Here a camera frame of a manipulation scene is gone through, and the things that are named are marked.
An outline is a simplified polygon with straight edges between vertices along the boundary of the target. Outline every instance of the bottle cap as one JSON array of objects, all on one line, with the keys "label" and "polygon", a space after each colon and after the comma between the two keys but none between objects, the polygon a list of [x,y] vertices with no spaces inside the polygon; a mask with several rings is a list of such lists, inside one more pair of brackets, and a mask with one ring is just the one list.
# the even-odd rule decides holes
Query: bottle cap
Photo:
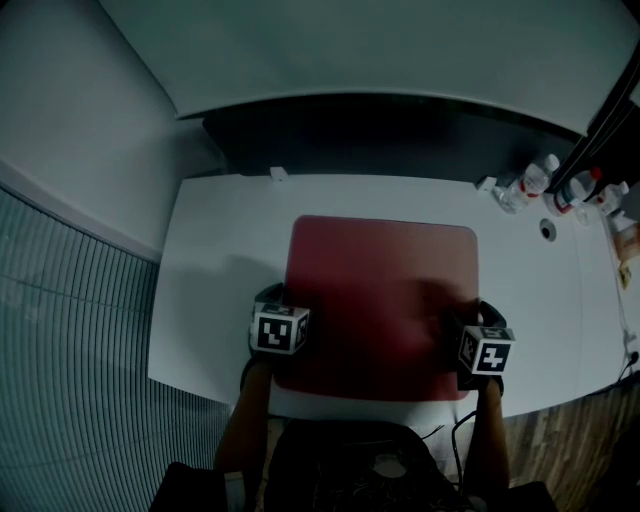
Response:
[{"label": "bottle cap", "polygon": [[560,167],[560,160],[558,160],[558,157],[556,155],[550,153],[545,157],[544,165],[551,172],[555,172],[558,170],[558,167]]}]

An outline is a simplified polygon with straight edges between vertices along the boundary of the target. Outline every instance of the white table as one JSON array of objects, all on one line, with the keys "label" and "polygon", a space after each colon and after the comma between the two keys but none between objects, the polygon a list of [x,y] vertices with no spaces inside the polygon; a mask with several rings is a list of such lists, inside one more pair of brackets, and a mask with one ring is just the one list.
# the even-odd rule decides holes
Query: white table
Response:
[{"label": "white table", "polygon": [[[506,416],[566,402],[614,382],[624,360],[616,279],[601,224],[552,218],[543,201],[515,216],[473,185],[350,175],[239,175],[183,182],[156,291],[149,377],[235,403],[248,360],[255,294],[282,281],[292,226],[301,215],[467,226],[478,237],[480,295],[515,331],[504,376]],[[557,229],[540,234],[541,219]],[[270,411],[309,419],[451,423],[475,408],[459,402],[385,403],[272,387]]]}]

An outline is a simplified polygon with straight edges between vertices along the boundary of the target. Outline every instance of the gray wall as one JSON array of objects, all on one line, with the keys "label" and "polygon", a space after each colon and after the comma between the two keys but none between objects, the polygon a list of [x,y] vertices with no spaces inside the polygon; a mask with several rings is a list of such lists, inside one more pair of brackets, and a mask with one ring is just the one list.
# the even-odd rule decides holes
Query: gray wall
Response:
[{"label": "gray wall", "polygon": [[218,166],[97,0],[0,10],[0,183],[160,259],[183,177]]},{"label": "gray wall", "polygon": [[497,106],[584,134],[640,35],[621,1],[101,2],[180,115],[387,92]]},{"label": "gray wall", "polygon": [[227,406],[147,378],[158,267],[0,189],[0,510],[147,510]]}]

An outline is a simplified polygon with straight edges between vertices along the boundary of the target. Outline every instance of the white wall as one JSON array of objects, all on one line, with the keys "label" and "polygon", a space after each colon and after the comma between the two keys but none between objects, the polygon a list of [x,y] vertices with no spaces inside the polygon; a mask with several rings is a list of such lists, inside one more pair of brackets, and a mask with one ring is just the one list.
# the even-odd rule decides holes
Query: white wall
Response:
[{"label": "white wall", "polygon": [[218,164],[97,2],[0,10],[0,182],[157,260],[180,181]]},{"label": "white wall", "polygon": [[181,115],[336,92],[497,106],[586,133],[640,27],[621,0],[101,0]]}]

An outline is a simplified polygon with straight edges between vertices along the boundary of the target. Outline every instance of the white cable clip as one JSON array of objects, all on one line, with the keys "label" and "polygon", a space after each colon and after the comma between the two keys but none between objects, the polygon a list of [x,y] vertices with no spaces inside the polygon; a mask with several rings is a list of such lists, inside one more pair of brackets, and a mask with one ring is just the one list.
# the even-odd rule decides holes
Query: white cable clip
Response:
[{"label": "white cable clip", "polygon": [[289,174],[284,170],[284,167],[271,167],[269,172],[273,181],[286,181],[289,179]]}]

